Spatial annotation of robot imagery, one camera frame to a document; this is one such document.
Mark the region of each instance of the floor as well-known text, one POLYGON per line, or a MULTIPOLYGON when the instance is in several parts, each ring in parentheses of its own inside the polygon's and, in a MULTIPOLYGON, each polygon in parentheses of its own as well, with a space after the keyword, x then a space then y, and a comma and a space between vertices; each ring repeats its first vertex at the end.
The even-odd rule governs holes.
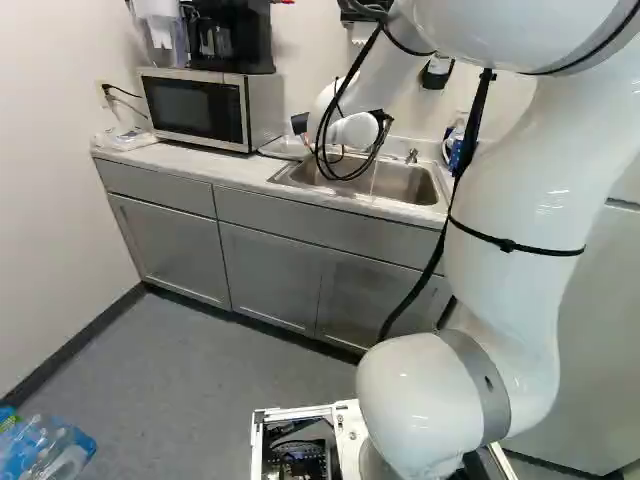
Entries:
MULTIPOLYGON (((355 367, 147 294, 34 395, 99 450, 81 480, 248 480, 256 408, 353 398, 355 367)), ((573 480, 513 459, 520 480, 573 480)))

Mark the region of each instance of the coffee maker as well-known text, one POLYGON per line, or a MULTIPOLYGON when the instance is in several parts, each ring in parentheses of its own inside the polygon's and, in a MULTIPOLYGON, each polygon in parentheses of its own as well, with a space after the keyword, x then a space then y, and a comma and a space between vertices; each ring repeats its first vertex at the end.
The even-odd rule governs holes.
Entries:
POLYGON ((181 2, 189 68, 243 74, 276 71, 271 53, 271 0, 181 2))

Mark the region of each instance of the plastic water bottle pack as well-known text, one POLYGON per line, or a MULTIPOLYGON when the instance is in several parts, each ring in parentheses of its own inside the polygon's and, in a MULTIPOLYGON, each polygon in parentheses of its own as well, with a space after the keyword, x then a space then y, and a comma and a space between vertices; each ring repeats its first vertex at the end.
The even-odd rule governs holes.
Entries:
POLYGON ((0 480, 73 480, 96 449, 91 437, 56 417, 24 420, 0 407, 0 480))

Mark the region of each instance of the baseboard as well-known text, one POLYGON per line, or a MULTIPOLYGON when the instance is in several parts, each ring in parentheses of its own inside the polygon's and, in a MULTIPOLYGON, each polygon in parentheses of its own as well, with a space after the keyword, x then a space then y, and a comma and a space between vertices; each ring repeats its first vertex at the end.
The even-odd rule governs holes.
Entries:
POLYGON ((98 315, 89 325, 83 328, 57 352, 47 358, 29 376, 7 393, 0 405, 19 408, 27 399, 42 387, 60 368, 86 347, 94 338, 107 329, 120 315, 133 306, 146 292, 142 283, 116 300, 109 308, 98 315))
POLYGON ((306 337, 282 327, 276 327, 269 323, 263 322, 261 320, 256 320, 255 318, 248 317, 238 312, 229 312, 226 310, 222 310, 208 303, 203 303, 200 300, 186 297, 180 293, 175 293, 156 285, 148 284, 147 290, 155 295, 158 295, 159 297, 170 300, 179 305, 192 308, 193 310, 202 312, 205 315, 212 315, 220 320, 239 323, 240 325, 251 328, 252 330, 257 330, 258 332, 265 335, 276 337, 289 343, 295 343, 296 345, 299 345, 303 348, 313 350, 314 352, 326 355, 336 360, 340 360, 341 362, 349 363, 351 365, 357 365, 362 359, 361 354, 353 353, 340 347, 329 345, 327 343, 306 337))
POLYGON ((524 453, 514 452, 513 450, 509 450, 506 448, 504 449, 504 453, 507 455, 507 458, 516 458, 522 462, 529 463, 537 467, 546 468, 547 470, 552 470, 554 472, 574 478, 580 478, 584 480, 624 480, 624 476, 622 475, 622 472, 620 470, 614 470, 607 475, 595 475, 593 473, 583 472, 582 470, 576 470, 575 468, 566 467, 564 465, 558 465, 557 463, 548 462, 540 458, 530 457, 529 455, 525 455, 524 453))

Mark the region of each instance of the white cart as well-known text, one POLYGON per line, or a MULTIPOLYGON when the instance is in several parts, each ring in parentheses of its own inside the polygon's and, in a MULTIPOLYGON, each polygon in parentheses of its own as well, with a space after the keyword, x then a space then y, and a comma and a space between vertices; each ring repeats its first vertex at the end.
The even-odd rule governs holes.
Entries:
MULTIPOLYGON (((251 423, 251 480, 278 480, 283 455, 309 462, 309 468, 323 469, 325 480, 366 480, 360 476, 360 450, 368 437, 358 400, 303 408, 270 408, 253 412, 251 423), (271 448, 265 449, 266 442, 271 448)), ((462 478, 469 480, 518 480, 498 443, 492 443, 463 459, 462 478)), ((287 472, 285 478, 309 478, 287 472)))

